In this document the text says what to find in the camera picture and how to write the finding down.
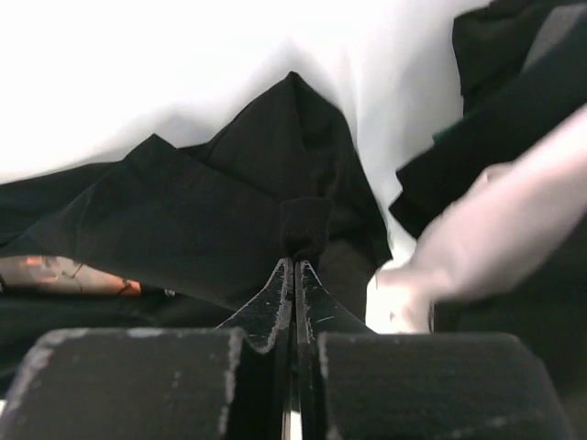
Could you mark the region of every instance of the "black fabric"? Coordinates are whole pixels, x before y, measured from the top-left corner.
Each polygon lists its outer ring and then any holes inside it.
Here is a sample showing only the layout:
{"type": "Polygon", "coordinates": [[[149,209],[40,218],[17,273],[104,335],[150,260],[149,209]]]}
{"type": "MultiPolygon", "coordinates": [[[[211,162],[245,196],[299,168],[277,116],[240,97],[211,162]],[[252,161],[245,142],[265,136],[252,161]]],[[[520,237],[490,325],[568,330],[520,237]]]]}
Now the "black fabric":
{"type": "MultiPolygon", "coordinates": [[[[177,149],[152,136],[116,163],[0,186],[0,258],[62,256],[179,292],[183,303],[162,293],[73,301],[5,292],[0,376],[52,328],[220,324],[270,277],[282,257],[282,204],[304,198],[333,204],[319,275],[364,319],[367,282],[391,257],[386,228],[344,116],[295,73],[204,145],[177,149]]],[[[314,227],[323,214],[308,227],[297,217],[307,233],[297,246],[325,241],[324,225],[314,227]]]]}
{"type": "Polygon", "coordinates": [[[455,18],[452,44],[465,113],[522,71],[534,38],[557,6],[584,0],[495,0],[455,18]]]}
{"type": "Polygon", "coordinates": [[[282,202],[282,253],[293,261],[310,260],[318,268],[328,243],[332,203],[325,198],[305,197],[282,202]]]}
{"type": "Polygon", "coordinates": [[[587,102],[587,19],[549,55],[401,170],[393,216],[414,237],[458,200],[481,172],[517,159],[587,102]]]}
{"type": "Polygon", "coordinates": [[[587,3],[554,8],[538,31],[534,43],[532,43],[532,47],[524,61],[524,69],[527,69],[553,48],[556,48],[585,14],[587,14],[587,3]]]}

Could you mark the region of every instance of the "folded black fabric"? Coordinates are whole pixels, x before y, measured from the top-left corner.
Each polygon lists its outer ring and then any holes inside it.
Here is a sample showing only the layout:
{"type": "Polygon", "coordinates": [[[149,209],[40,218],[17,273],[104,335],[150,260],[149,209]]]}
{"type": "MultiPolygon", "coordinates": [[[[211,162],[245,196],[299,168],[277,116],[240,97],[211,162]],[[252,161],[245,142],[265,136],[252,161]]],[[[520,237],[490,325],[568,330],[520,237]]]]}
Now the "folded black fabric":
{"type": "Polygon", "coordinates": [[[555,7],[538,31],[534,43],[524,61],[527,69],[556,48],[571,32],[581,17],[587,15],[587,3],[555,7]]]}
{"type": "Polygon", "coordinates": [[[367,283],[391,257],[344,116],[295,73],[204,145],[152,136],[116,163],[2,185],[0,212],[0,258],[66,257],[153,291],[75,301],[5,291],[0,380],[52,328],[220,324],[283,252],[318,259],[325,287],[364,319],[367,283]]]}
{"type": "Polygon", "coordinates": [[[515,160],[587,102],[587,19],[547,56],[398,171],[393,216],[414,237],[490,165],[515,160]]]}
{"type": "Polygon", "coordinates": [[[494,0],[455,18],[452,44],[465,113],[482,105],[523,69],[548,14],[584,0],[494,0]]]}

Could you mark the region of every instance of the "black foam pad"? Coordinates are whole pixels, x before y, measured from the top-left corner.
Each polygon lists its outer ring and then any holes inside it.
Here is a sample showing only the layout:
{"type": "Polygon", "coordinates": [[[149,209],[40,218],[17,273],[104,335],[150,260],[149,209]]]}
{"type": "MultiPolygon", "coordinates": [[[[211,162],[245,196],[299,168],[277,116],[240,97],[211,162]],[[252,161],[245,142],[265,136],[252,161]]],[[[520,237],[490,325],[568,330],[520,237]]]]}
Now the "black foam pad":
{"type": "Polygon", "coordinates": [[[271,362],[244,337],[240,329],[51,332],[17,373],[0,438],[262,438],[271,362]]]}
{"type": "Polygon", "coordinates": [[[574,438],[541,362],[509,335],[318,341],[327,438],[574,438]]]}

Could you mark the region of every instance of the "black clothing pile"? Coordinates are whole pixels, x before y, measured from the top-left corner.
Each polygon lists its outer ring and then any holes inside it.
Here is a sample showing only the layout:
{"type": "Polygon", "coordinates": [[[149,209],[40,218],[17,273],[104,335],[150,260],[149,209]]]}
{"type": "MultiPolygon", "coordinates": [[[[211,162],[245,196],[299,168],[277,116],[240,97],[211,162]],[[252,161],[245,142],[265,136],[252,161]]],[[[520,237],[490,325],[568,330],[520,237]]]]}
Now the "black clothing pile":
{"type": "Polygon", "coordinates": [[[397,173],[393,216],[414,237],[495,163],[517,159],[587,102],[587,15],[548,55],[397,173]]]}
{"type": "MultiPolygon", "coordinates": [[[[486,103],[535,60],[538,48],[548,44],[537,39],[540,29],[549,16],[569,6],[572,12],[556,25],[563,29],[579,17],[584,0],[494,0],[455,19],[452,43],[465,113],[486,103]]],[[[556,28],[549,39],[561,35],[556,28]]]]}
{"type": "Polygon", "coordinates": [[[51,329],[216,326],[282,257],[311,259],[364,320],[367,283],[391,257],[344,116],[295,73],[204,145],[152,136],[116,163],[2,185],[0,212],[0,258],[63,257],[141,285],[139,297],[5,286],[4,388],[51,329]]]}

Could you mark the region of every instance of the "white surface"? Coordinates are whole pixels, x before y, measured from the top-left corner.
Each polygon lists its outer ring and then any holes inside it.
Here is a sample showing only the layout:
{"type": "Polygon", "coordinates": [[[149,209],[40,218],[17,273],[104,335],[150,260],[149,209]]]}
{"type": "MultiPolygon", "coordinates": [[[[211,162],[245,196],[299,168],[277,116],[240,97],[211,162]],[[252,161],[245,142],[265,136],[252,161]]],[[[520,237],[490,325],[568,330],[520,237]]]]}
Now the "white surface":
{"type": "Polygon", "coordinates": [[[394,171],[460,117],[452,18],[488,2],[3,2],[0,183],[118,160],[153,132],[206,141],[294,70],[343,111],[404,260],[394,171]]]}

